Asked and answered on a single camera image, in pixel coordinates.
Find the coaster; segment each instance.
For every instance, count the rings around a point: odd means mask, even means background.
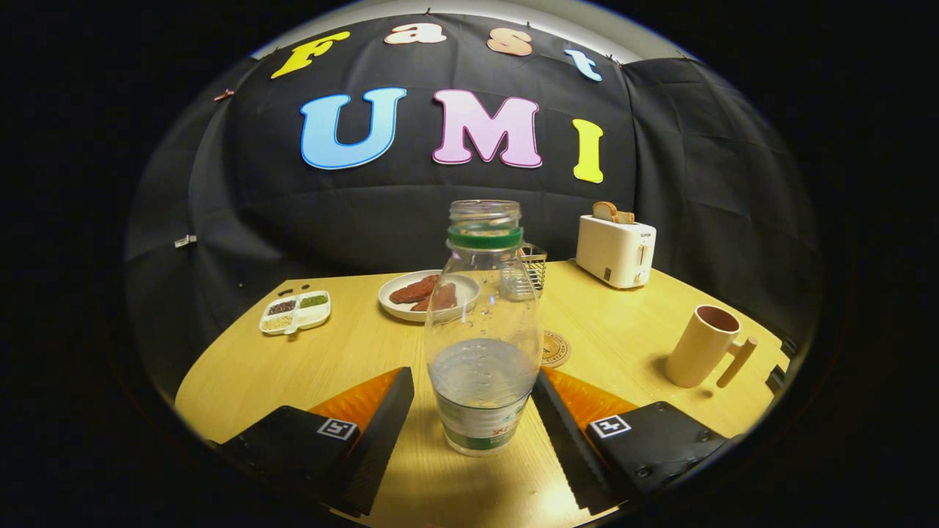
[[[567,362],[571,354],[571,346],[560,335],[545,330],[545,343],[542,345],[541,352],[541,364],[554,368]]]

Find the plastic bottle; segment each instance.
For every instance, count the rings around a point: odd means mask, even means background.
[[[451,204],[452,253],[424,324],[427,371],[447,443],[471,457],[509,445],[541,364],[538,298],[517,254],[520,218],[517,202]]]

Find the pink letter m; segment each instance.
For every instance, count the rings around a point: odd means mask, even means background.
[[[476,96],[466,90],[438,90],[434,99],[443,103],[443,143],[434,150],[435,162],[459,164],[472,159],[472,152],[463,143],[466,131],[484,162],[492,161],[505,136],[507,145],[499,156],[503,163],[525,168],[541,166],[534,143],[536,103],[510,97],[502,102],[495,117],[489,117]]]

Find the table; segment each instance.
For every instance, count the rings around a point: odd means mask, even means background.
[[[449,446],[423,359],[423,325],[388,315],[383,284],[399,273],[289,280],[244,313],[206,349],[183,380],[178,413],[200,435],[223,443],[281,405],[309,409],[398,366],[410,366],[414,400],[381,482],[369,526],[576,526],[602,517],[577,509],[533,403],[510,446],[491,458]],[[322,326],[267,336],[257,323],[278,292],[325,289],[332,315]],[[765,380],[789,360],[780,341],[725,303],[652,270],[649,283],[616,290],[573,261],[548,262],[540,301],[545,329],[571,356],[559,370],[639,406],[666,400],[725,437],[746,432],[766,410]],[[710,303],[741,321],[740,339],[760,341],[726,388],[716,387],[728,354],[700,386],[684,389],[663,373],[695,306]]]

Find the mug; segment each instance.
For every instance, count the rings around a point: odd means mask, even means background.
[[[665,375],[679,387],[698,386],[729,353],[733,363],[717,380],[718,387],[727,386],[757,346],[752,336],[742,344],[734,342],[739,334],[740,321],[732,313],[710,304],[698,306],[665,362]]]

